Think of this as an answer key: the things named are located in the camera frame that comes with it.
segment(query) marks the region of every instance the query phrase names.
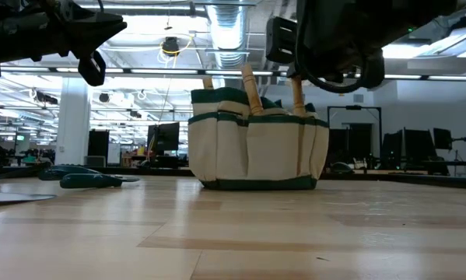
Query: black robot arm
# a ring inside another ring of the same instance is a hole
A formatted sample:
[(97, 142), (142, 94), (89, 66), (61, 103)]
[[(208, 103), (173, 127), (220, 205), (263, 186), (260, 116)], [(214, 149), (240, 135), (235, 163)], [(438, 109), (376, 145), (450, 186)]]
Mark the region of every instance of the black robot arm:
[[(456, 8), (457, 0), (298, 0), (298, 23), (269, 20), (266, 56), (329, 92), (373, 88), (384, 80), (382, 47)], [(339, 84), (347, 75), (356, 82)]]

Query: air duct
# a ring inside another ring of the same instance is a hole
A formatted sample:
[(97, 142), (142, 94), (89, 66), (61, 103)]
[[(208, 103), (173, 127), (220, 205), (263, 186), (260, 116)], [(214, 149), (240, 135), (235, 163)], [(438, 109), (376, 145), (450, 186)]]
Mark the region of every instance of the air duct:
[[(87, 9), (99, 9), (95, 2), (77, 2)], [(142, 5), (137, 2), (110, 2), (104, 6), (106, 12), (128, 16), (198, 16), (210, 20), (210, 31), (214, 48), (224, 51), (237, 50), (245, 44), (247, 7), (241, 5)], [(217, 66), (223, 69), (238, 68), (245, 62), (245, 54), (215, 53)]]
[[(235, 5), (207, 6), (210, 18), (210, 35), (214, 48), (224, 51), (244, 46), (247, 26), (247, 8)], [(237, 68), (245, 62), (245, 54), (215, 53), (217, 66), (223, 69)]]

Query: computer monitor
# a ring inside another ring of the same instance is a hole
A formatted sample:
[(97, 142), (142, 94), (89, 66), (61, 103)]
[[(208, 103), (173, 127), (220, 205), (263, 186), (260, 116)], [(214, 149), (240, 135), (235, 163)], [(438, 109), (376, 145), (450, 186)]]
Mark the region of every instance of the computer monitor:
[[(154, 136), (158, 138), (157, 143), (153, 143), (153, 146), (149, 147)], [(179, 149), (179, 123), (148, 126), (148, 147), (150, 149), (156, 147), (157, 154), (161, 151), (177, 151)]]
[(402, 156), (402, 130), (385, 134), (381, 149), (384, 157), (393, 156), (400, 159)]
[(414, 160), (428, 160), (436, 156), (435, 145), (429, 131), (404, 130), (405, 155)]
[(435, 139), (436, 149), (452, 149), (452, 135), (450, 134), (450, 130), (434, 128), (433, 138)]

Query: ceiling light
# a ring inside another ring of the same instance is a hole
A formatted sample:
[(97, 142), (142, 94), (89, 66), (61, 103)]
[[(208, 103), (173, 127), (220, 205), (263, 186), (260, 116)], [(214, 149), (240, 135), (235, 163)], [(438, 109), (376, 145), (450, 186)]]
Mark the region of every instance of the ceiling light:
[(428, 78), (433, 81), (466, 81), (466, 76), (435, 76), (432, 75)]
[(451, 35), (445, 39), (439, 40), (428, 47), (422, 49), (422, 52), (417, 56), (438, 55), (442, 51), (459, 44), (461, 41), (466, 40), (465, 34)]
[(15, 132), (0, 132), (0, 136), (15, 136)]
[(389, 44), (382, 48), (384, 58), (408, 59), (425, 52), (428, 45), (414, 46), (411, 44)]
[(207, 70), (205, 73), (208, 75), (241, 75), (239, 70)]
[(180, 70), (180, 69), (132, 69), (135, 74), (183, 74), (196, 75), (197, 70)]
[(79, 70), (77, 68), (56, 68), (56, 71), (58, 72), (78, 72)]
[(48, 68), (45, 67), (8, 67), (3, 66), (1, 67), (1, 71), (7, 72), (49, 72)]
[(254, 71), (254, 75), (266, 75), (266, 76), (272, 76), (272, 72), (270, 71)]
[(124, 69), (122, 68), (107, 68), (105, 70), (106, 73), (123, 73)]
[[(99, 9), (100, 6), (95, 4), (80, 5), (84, 9)], [(162, 10), (173, 10), (173, 9), (189, 9), (184, 6), (167, 6), (167, 5), (104, 5), (105, 9), (162, 9)], [(196, 8), (197, 11), (205, 11), (204, 8)]]
[(385, 79), (420, 79), (420, 75), (385, 75)]

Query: wall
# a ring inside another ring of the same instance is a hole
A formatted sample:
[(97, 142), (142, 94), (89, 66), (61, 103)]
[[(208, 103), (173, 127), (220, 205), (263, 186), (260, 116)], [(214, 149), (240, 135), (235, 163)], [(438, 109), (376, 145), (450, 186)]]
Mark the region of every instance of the wall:
[[(373, 95), (375, 104), (383, 107), (384, 133), (404, 127), (432, 133), (433, 128), (445, 128), (451, 130), (453, 138), (466, 136), (466, 82), (397, 81)], [(466, 160), (465, 142), (455, 142), (452, 152), (437, 150), (437, 154), (454, 160), (455, 150)]]

